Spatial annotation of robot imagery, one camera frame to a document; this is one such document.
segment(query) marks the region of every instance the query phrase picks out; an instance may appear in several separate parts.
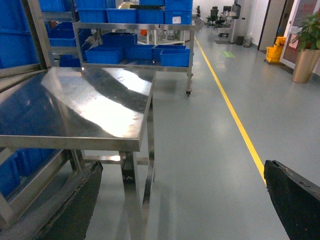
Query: stainless steel table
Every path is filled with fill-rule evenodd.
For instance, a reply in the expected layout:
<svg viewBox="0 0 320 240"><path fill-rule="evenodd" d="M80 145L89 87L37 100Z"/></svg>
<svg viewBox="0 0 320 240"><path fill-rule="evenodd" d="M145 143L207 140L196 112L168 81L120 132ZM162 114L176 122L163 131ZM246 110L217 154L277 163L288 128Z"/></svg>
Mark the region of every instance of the stainless steel table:
<svg viewBox="0 0 320 240"><path fill-rule="evenodd" d="M84 166L80 150L119 151L131 239L143 239L145 213L135 152L147 124L149 174L143 209L148 212L155 76L155 70L97 67L53 67L38 73L0 93L0 146L67 150L78 172Z"/></svg>

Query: door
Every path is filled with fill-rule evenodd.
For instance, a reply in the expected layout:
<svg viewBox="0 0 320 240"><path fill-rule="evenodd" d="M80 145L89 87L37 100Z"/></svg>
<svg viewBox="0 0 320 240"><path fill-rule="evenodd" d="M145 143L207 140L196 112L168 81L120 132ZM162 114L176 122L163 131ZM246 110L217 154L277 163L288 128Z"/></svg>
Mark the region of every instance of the door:
<svg viewBox="0 0 320 240"><path fill-rule="evenodd" d="M298 56L298 42L292 43L296 34L301 31L301 23L304 19L318 11L320 0L297 0L293 18L290 23L289 31L286 36L285 45L282 51L280 62L294 69Z"/></svg>

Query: table leg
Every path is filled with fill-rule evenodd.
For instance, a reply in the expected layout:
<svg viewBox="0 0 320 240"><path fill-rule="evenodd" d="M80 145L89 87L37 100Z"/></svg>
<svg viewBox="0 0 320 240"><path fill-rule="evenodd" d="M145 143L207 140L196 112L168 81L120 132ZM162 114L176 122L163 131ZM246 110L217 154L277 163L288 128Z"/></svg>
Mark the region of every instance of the table leg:
<svg viewBox="0 0 320 240"><path fill-rule="evenodd" d="M149 162L148 170L145 180L144 195L142 201L142 220L144 226L144 234L147 234L147 224L149 219L149 209L150 209L150 196L152 183L155 179L155 137L154 137L154 112L153 112L153 103L151 101L147 122L147 140L148 140L148 151L149 151Z"/></svg>
<svg viewBox="0 0 320 240"><path fill-rule="evenodd" d="M130 237L132 240L143 240L144 228L139 196L137 156L135 152L119 152L119 155Z"/></svg>
<svg viewBox="0 0 320 240"><path fill-rule="evenodd" d="M80 173L81 170L85 168L81 150L67 150L67 153L70 158L72 170Z"/></svg>

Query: office chair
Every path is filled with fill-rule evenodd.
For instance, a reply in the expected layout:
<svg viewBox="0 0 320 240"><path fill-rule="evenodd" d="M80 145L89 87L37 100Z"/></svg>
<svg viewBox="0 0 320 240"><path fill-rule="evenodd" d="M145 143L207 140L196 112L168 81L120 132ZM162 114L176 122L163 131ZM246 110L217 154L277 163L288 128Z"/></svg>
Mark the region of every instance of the office chair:
<svg viewBox="0 0 320 240"><path fill-rule="evenodd" d="M214 27L214 22L216 22L218 20L218 7L212 7L211 11L210 11L210 16L208 16L207 19L207 28L208 27Z"/></svg>

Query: floor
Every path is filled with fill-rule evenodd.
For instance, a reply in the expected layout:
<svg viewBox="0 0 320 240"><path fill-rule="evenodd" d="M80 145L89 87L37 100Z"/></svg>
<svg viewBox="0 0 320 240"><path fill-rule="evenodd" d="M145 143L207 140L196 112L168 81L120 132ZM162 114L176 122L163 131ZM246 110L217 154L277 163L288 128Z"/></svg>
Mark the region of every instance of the floor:
<svg viewBox="0 0 320 240"><path fill-rule="evenodd" d="M320 185L320 83L298 84L254 47L196 33L262 163L277 160ZM229 51L235 57L224 57ZM185 73L157 73L156 176L147 240L288 240L266 185L197 44ZM146 167L139 166L141 188ZM130 239L119 165L104 168L86 240Z"/></svg>

